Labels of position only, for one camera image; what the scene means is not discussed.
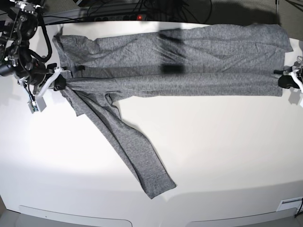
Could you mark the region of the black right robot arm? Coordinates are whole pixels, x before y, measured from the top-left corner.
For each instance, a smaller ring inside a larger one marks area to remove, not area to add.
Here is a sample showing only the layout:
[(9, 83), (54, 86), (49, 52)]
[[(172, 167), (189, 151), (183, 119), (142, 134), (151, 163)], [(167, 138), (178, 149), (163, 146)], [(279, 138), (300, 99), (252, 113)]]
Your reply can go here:
[[(44, 23), (43, 0), (2, 0), (0, 9), (7, 15), (0, 25), (0, 75), (14, 76), (28, 93), (30, 101), (36, 101), (47, 89), (55, 91), (66, 87), (56, 63), (45, 65), (53, 50)], [(40, 56), (29, 48), (29, 41), (41, 27), (48, 54)]]

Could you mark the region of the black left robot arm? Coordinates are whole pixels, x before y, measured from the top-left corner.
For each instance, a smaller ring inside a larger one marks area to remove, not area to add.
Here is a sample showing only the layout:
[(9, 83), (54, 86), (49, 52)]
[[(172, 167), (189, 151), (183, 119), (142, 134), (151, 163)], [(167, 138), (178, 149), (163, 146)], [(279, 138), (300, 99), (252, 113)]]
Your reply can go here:
[(303, 58), (299, 56), (293, 66), (284, 66), (283, 70), (275, 70), (280, 75), (278, 86), (284, 89), (295, 88), (303, 91)]

